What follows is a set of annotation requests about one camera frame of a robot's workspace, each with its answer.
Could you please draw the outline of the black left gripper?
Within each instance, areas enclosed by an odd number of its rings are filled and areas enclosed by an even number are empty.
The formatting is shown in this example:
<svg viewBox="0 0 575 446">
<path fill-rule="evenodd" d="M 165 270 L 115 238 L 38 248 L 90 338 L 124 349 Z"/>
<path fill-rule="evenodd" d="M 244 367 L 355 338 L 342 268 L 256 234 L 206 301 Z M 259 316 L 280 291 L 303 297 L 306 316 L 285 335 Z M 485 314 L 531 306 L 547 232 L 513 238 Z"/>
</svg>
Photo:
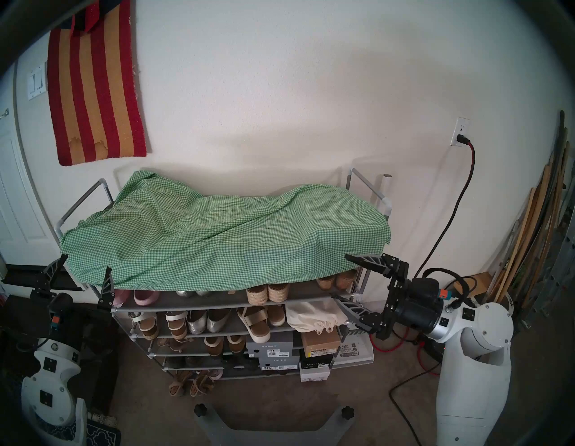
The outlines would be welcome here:
<svg viewBox="0 0 575 446">
<path fill-rule="evenodd" d="M 32 302 L 31 318 L 40 329 L 50 333 L 61 332 L 64 320 L 73 309 L 73 298 L 65 292 L 52 291 L 55 278 L 68 259 L 68 254 L 51 262 L 42 272 L 42 289 L 33 289 L 30 294 Z M 112 268 L 105 271 L 104 282 L 98 300 L 98 309 L 111 311 L 114 302 L 114 280 Z"/>
</svg>

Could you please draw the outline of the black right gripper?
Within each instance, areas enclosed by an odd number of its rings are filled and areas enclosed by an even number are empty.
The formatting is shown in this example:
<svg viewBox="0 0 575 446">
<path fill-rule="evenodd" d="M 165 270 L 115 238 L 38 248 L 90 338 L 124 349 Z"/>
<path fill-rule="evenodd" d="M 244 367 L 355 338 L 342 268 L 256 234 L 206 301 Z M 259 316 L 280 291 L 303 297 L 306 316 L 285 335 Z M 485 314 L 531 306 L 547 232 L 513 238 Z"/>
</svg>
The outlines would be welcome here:
<svg viewBox="0 0 575 446">
<path fill-rule="evenodd" d="M 345 254 L 345 259 L 390 279 L 389 293 L 382 313 L 370 310 L 350 299 L 335 297 L 336 304 L 349 322 L 368 334 L 377 334 L 378 339 L 387 339 L 395 323 L 414 325 L 425 334 L 432 332 L 440 320 L 444 299 L 440 297 L 439 282 L 429 278 L 429 275 L 433 272 L 451 274 L 450 270 L 429 268 L 424 271 L 423 277 L 409 280 L 407 278 L 409 265 L 388 254 L 380 256 Z"/>
</svg>

